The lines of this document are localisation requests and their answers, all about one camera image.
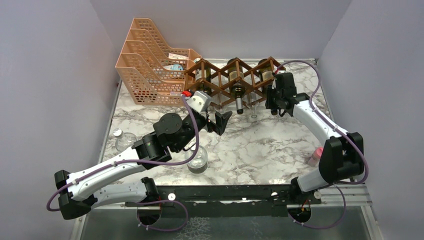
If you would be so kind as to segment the green wine bottle silver neck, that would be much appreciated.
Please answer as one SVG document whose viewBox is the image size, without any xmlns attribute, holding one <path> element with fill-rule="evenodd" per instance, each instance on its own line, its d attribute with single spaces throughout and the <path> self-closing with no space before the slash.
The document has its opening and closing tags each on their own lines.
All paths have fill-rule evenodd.
<svg viewBox="0 0 424 240">
<path fill-rule="evenodd" d="M 273 79 L 273 77 L 274 77 L 274 75 L 273 75 L 273 72 L 274 72 L 274 67 L 273 67 L 273 65 L 271 64 L 271 62 L 270 61 L 268 61 L 268 59 L 267 58 L 263 58 L 263 59 L 261 59 L 259 62 L 258 62 L 258 64 L 262 64 L 262 63 L 266 63 L 265 65 L 263 65 L 261 68 L 259 68 L 259 70 L 258 70 L 258 72 L 259 72 L 259 74 L 260 74 L 260 82 L 264 82 L 265 80 L 269 80 L 269 79 Z M 268 85 L 269 85 L 270 83 L 267 83 L 267 84 L 265 84 L 265 85 L 263 85 L 262 86 L 262 92 L 264 93 L 264 95 L 266 96 L 266 97 L 268 97 L 268 93 L 267 93 L 267 90 L 268 90 Z M 265 101 L 265 107 L 268 109 L 268 98 L 266 99 L 266 101 Z M 276 116 L 277 115 L 277 113 L 278 113 L 278 110 L 276 110 L 276 109 L 271 109 L 270 110 L 270 113 L 271 113 L 271 115 L 273 115 L 273 116 Z"/>
</svg>

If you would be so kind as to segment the clear round jug dark liquid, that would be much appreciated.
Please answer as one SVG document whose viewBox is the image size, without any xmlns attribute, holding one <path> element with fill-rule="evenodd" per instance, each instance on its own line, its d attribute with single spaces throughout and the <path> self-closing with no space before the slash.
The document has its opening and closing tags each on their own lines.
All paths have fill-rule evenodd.
<svg viewBox="0 0 424 240">
<path fill-rule="evenodd" d="M 196 143 L 193 142 L 189 146 L 190 148 L 184 152 L 184 158 L 186 160 L 193 155 L 196 149 Z M 206 169 L 208 168 L 207 150 L 202 145 L 199 145 L 195 157 L 191 161 L 189 161 L 186 165 L 188 170 L 192 172 L 193 174 L 201 174 L 205 172 Z"/>
</svg>

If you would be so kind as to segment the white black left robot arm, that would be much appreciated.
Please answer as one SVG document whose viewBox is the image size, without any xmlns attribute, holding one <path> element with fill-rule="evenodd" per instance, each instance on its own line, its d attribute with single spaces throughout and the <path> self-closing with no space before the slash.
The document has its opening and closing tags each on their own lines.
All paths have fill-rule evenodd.
<svg viewBox="0 0 424 240">
<path fill-rule="evenodd" d="M 123 187 L 111 184 L 159 165 L 172 166 L 171 153 L 182 151 L 193 138 L 198 137 L 201 129 L 221 136 L 232 114 L 232 111 L 216 112 L 216 121 L 212 122 L 207 114 L 196 111 L 185 118 L 177 113 L 167 113 L 153 124 L 153 132 L 117 156 L 79 172 L 56 172 L 58 211 L 65 220 L 72 220 L 103 205 L 120 202 L 152 205 L 160 199 L 153 179 L 144 177 Z"/>
</svg>

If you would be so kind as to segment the dark green wine bottle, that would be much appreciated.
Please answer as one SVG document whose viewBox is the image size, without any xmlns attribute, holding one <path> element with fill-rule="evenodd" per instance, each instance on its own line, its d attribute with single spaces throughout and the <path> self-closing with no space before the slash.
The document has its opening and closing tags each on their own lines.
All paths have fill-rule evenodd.
<svg viewBox="0 0 424 240">
<path fill-rule="evenodd" d="M 236 67 L 234 64 L 227 70 L 229 81 L 233 81 L 237 78 L 237 69 L 239 70 L 240 76 L 243 76 L 243 67 L 240 65 Z M 237 81 L 230 87 L 230 94 L 235 98 L 236 112 L 238 115 L 242 115 L 244 113 L 242 97 L 244 96 L 245 92 L 246 89 L 240 83 L 240 81 Z"/>
</svg>

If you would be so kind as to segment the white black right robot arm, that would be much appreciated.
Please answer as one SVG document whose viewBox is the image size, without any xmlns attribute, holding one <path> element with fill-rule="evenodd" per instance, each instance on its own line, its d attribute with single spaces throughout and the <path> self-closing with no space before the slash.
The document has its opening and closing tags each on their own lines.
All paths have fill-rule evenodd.
<svg viewBox="0 0 424 240">
<path fill-rule="evenodd" d="M 366 169 L 364 140 L 357 132 L 338 127 L 306 93 L 298 93 L 290 72 L 274 75 L 266 88 L 265 107 L 273 114 L 289 114 L 304 124 L 323 147 L 318 166 L 291 180 L 289 199 L 300 204 L 309 192 L 362 175 Z"/>
</svg>

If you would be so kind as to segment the green wine bottle white label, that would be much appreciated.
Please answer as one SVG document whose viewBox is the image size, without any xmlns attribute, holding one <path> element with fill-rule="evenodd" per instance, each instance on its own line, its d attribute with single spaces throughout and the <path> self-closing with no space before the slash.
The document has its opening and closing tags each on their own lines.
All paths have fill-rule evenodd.
<svg viewBox="0 0 424 240">
<path fill-rule="evenodd" d="M 210 96 L 212 94 L 212 89 L 208 85 L 205 85 L 205 82 L 211 83 L 211 68 L 206 65 L 203 70 L 198 68 L 194 73 L 196 81 L 202 80 L 196 87 L 196 91 L 202 91 Z"/>
</svg>

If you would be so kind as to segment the clear glass bottle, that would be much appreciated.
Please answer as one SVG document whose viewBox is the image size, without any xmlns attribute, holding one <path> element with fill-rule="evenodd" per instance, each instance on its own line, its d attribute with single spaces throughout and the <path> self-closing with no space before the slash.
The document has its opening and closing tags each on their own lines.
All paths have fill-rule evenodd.
<svg viewBox="0 0 424 240">
<path fill-rule="evenodd" d="M 216 90 L 216 94 L 213 97 L 214 102 L 214 109 L 216 112 L 219 112 L 223 114 L 227 110 L 227 106 L 225 106 L 223 103 L 226 99 L 226 96 L 222 94 L 221 91 Z"/>
<path fill-rule="evenodd" d="M 258 115 L 257 115 L 257 107 L 258 107 L 258 102 L 257 102 L 257 94 L 255 92 L 250 92 L 249 94 L 246 95 L 246 101 L 247 101 L 247 107 L 250 110 L 250 118 L 252 120 L 256 120 Z"/>
</svg>

